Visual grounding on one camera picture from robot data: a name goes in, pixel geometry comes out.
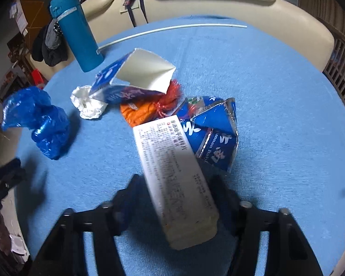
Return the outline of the white medicine box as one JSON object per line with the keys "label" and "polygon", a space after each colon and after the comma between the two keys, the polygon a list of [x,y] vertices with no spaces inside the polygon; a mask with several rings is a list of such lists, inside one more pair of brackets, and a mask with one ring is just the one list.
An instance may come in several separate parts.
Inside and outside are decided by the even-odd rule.
{"label": "white medicine box", "polygon": [[219,211],[177,116],[150,121],[132,131],[170,247],[183,250],[212,239]]}

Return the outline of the blue plastic bag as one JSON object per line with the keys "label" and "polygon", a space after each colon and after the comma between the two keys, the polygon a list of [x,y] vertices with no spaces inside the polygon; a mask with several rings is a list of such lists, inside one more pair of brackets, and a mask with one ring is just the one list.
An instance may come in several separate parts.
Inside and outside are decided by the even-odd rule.
{"label": "blue plastic bag", "polygon": [[28,87],[11,94],[3,102],[1,128],[28,128],[39,150],[51,160],[61,156],[70,137],[70,120],[63,110],[51,103],[48,93]]}

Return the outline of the blue foil snack bag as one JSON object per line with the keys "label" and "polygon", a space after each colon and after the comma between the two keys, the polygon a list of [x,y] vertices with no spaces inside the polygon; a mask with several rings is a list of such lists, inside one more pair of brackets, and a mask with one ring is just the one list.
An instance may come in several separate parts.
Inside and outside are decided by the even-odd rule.
{"label": "blue foil snack bag", "polygon": [[192,151],[198,159],[222,171],[231,171],[238,150],[234,98],[186,98],[174,115],[180,120]]}

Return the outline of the white tissue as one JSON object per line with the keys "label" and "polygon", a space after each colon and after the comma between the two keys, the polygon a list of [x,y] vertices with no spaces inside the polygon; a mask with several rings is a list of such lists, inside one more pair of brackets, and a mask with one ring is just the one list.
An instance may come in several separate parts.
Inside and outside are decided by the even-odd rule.
{"label": "white tissue", "polygon": [[89,96],[91,85],[76,87],[71,93],[71,102],[85,120],[98,119],[106,110],[108,104]]}

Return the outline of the blue white milk carton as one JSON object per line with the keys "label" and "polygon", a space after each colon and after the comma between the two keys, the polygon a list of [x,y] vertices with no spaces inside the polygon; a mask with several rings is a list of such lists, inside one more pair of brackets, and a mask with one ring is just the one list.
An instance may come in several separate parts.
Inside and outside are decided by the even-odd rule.
{"label": "blue white milk carton", "polygon": [[140,48],[122,56],[96,74],[89,97],[121,104],[167,93],[176,66]]}

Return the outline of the blue round tablecloth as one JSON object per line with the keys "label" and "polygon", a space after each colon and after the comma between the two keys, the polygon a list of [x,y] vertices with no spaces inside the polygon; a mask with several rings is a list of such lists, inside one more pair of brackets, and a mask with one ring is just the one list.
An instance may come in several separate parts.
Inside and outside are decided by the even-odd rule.
{"label": "blue round tablecloth", "polygon": [[[129,29],[106,40],[104,65],[135,48],[176,66],[188,97],[236,101],[238,152],[226,185],[261,209],[286,207],[325,275],[345,251],[345,106],[329,80],[274,37],[235,19],[185,16]],[[84,120],[70,96],[94,82],[72,62],[46,85],[71,122],[58,160],[44,156],[23,130],[17,156],[27,177],[15,191],[18,220],[32,257],[67,208],[93,209],[142,168],[120,110]]]}

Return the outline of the orange red plastic wrapper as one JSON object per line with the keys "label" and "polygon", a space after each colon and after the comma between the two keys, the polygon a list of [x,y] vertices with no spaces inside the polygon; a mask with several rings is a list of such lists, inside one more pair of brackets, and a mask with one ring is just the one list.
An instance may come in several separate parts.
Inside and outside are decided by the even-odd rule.
{"label": "orange red plastic wrapper", "polygon": [[123,103],[120,105],[120,111],[126,122],[131,127],[136,127],[167,117],[176,108],[181,95],[181,85],[172,80],[166,94]]}

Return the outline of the dark clothes on sofa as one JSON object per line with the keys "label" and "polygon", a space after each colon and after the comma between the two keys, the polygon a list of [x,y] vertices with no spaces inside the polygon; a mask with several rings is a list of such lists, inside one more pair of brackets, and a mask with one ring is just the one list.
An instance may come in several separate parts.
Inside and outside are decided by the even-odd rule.
{"label": "dark clothes on sofa", "polygon": [[68,53],[63,36],[54,31],[53,22],[41,29],[33,41],[31,57],[34,61],[44,61],[49,67],[54,67],[68,59]]}

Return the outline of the wooden crib railing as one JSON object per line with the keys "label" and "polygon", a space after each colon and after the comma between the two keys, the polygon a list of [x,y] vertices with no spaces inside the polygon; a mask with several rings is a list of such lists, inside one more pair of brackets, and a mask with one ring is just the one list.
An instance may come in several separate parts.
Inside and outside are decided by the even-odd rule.
{"label": "wooden crib railing", "polygon": [[323,74],[332,83],[345,106],[345,40],[336,38]]}

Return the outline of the blue thermos bottle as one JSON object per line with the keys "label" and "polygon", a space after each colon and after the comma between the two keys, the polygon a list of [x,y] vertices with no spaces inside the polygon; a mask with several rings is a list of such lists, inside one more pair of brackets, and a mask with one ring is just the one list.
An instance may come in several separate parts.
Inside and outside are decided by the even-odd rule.
{"label": "blue thermos bottle", "polygon": [[83,72],[104,61],[79,0],[51,0],[50,13]]}

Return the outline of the cream leather sofa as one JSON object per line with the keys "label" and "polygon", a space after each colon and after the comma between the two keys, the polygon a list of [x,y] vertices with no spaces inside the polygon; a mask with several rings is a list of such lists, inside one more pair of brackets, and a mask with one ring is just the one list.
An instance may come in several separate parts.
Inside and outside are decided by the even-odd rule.
{"label": "cream leather sofa", "polygon": [[135,26],[190,16],[231,17],[281,40],[318,70],[328,63],[334,37],[316,18],[284,0],[143,0],[135,1],[130,20],[124,0],[86,0],[81,7],[98,44]]}

